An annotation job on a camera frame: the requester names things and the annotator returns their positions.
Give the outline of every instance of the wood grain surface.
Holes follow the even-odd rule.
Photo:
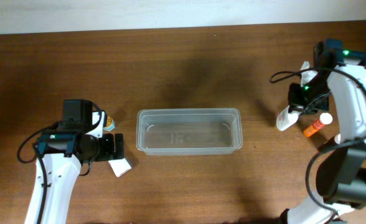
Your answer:
[[[0,35],[0,223],[24,222],[34,187],[35,165],[17,161],[18,146],[60,119],[71,98],[114,118],[133,169],[116,178],[107,162],[94,164],[75,183],[67,223],[231,223],[297,206],[308,161],[339,132],[336,109],[310,139],[301,131],[317,116],[279,132],[276,115],[299,80],[268,79],[312,61],[325,38],[366,51],[366,21]],[[135,145],[137,113],[156,108],[237,108],[243,147],[146,156]],[[366,223],[366,208],[343,218]]]

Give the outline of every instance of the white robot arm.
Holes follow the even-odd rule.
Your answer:
[[[308,197],[299,206],[284,211],[281,223],[330,223],[332,215],[336,217],[366,206],[366,169],[362,168],[366,161],[366,54],[342,50],[341,41],[327,39],[314,48],[314,66],[299,71],[307,73],[302,76],[307,79],[305,83],[291,84],[290,112],[311,114],[327,111],[327,98],[332,93],[341,145],[331,148],[334,152],[317,170],[317,191],[309,193],[325,208]],[[309,75],[310,71],[318,73]]]
[[[88,163],[88,171],[81,175],[87,175],[96,161],[109,161],[115,172],[120,167],[115,167],[114,161],[127,164],[122,134],[115,134],[115,138],[103,134],[107,115],[96,106],[97,111],[92,112],[92,105],[86,100],[65,100],[63,121],[37,132],[42,134],[33,145],[38,159],[25,224],[66,222],[72,189],[83,163]],[[20,161],[25,142],[17,153]]]

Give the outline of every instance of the orange object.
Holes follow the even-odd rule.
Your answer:
[[[320,118],[317,119],[317,121],[315,121],[312,125],[310,125],[309,127],[307,127],[304,131],[303,134],[306,137],[310,137],[312,136],[314,133],[318,132],[320,129],[322,129],[325,125],[327,124],[331,124],[332,122],[332,116],[329,113],[322,113],[320,115]]]

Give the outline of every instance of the clear plastic container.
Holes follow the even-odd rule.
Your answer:
[[[142,110],[136,147],[150,156],[230,154],[243,145],[235,108]]]

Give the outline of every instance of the white bottle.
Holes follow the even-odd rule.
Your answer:
[[[278,116],[277,116],[277,128],[280,131],[284,131],[285,129],[291,127],[291,125],[295,124],[299,118],[301,112],[292,111],[289,113],[289,106],[287,106]]]

